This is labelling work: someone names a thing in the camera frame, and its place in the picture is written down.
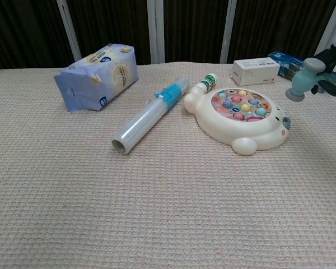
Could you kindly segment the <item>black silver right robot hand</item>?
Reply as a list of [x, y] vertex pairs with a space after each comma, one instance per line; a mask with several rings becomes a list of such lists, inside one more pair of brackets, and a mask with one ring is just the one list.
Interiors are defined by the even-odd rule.
[[330, 48], [317, 54], [314, 58], [325, 64], [324, 70], [317, 74], [317, 83], [329, 95], [336, 97], [336, 41]]

